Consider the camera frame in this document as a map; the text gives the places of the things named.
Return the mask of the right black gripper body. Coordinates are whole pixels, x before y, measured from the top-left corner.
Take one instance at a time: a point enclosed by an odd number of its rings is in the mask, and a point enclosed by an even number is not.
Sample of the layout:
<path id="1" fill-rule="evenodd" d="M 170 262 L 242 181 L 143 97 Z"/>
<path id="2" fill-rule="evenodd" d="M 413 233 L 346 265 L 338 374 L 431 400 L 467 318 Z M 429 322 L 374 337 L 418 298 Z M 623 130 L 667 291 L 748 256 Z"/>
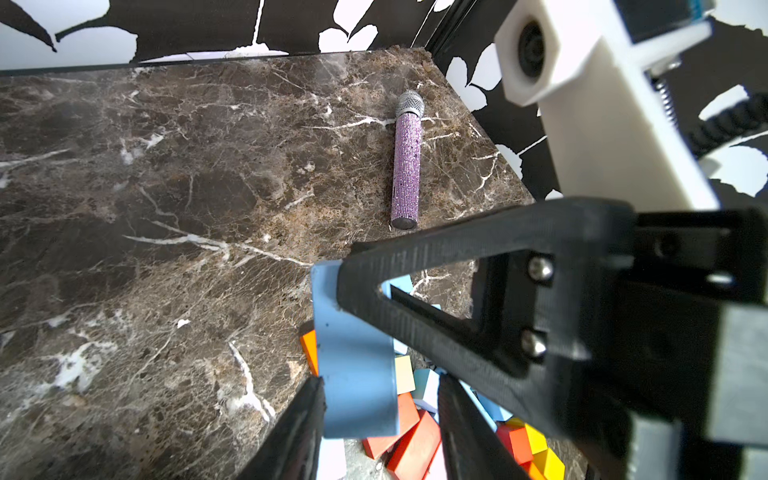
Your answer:
<path id="1" fill-rule="evenodd" d="M 359 246 L 337 298 L 603 479 L 767 475 L 763 210 L 498 209 Z"/>

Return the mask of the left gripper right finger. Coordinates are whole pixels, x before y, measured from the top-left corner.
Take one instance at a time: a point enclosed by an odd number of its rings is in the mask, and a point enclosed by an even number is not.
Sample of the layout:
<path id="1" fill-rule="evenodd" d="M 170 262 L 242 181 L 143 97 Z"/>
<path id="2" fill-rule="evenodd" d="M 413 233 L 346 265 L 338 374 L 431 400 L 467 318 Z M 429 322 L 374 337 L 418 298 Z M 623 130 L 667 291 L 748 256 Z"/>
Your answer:
<path id="1" fill-rule="evenodd" d="M 516 464 L 463 384 L 441 376 L 439 425 L 448 479 L 515 479 Z"/>

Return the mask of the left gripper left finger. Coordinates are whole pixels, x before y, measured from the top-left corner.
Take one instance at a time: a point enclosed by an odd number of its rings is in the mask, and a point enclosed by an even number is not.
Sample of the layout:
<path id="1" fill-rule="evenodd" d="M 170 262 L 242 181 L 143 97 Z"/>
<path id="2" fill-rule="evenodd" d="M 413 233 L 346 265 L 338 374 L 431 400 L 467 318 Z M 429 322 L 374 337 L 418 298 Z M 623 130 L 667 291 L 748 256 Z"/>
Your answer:
<path id="1" fill-rule="evenodd" d="M 315 479 L 325 411 L 324 382 L 312 376 L 236 479 Z"/>

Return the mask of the light blue block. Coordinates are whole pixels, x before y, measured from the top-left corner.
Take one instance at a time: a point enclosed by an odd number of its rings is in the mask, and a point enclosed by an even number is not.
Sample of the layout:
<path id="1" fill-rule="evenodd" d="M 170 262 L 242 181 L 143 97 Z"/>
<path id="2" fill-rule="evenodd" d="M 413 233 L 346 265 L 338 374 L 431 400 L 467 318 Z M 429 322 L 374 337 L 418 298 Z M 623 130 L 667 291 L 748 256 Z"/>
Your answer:
<path id="1" fill-rule="evenodd" d="M 310 271 L 318 372 L 324 382 L 324 436 L 393 437 L 400 426 L 394 339 L 337 301 L 339 260 Z"/>

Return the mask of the red orange block stack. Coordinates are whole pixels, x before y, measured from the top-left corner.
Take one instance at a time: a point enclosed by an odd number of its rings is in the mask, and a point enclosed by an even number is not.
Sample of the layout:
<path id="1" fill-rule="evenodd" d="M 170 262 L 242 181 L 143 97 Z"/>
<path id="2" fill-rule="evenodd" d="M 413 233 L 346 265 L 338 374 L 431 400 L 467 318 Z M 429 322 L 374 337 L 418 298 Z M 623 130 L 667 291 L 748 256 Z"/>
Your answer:
<path id="1" fill-rule="evenodd" d="M 426 479 L 442 440 L 438 423 L 429 412 L 416 407 L 410 393 L 398 396 L 400 433 L 362 441 L 365 454 L 380 459 L 390 453 L 386 468 L 395 479 Z"/>

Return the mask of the purple glitter microphone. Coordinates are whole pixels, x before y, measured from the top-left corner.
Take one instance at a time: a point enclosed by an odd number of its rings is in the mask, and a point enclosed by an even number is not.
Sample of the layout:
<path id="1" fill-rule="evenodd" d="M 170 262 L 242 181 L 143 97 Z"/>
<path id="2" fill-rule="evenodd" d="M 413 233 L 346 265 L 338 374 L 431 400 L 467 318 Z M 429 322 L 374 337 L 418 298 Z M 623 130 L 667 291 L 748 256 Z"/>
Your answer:
<path id="1" fill-rule="evenodd" d="M 398 98 L 390 214 L 390 224 L 398 230 L 412 230 L 418 225 L 424 110 L 424 101 L 414 90 Z"/>

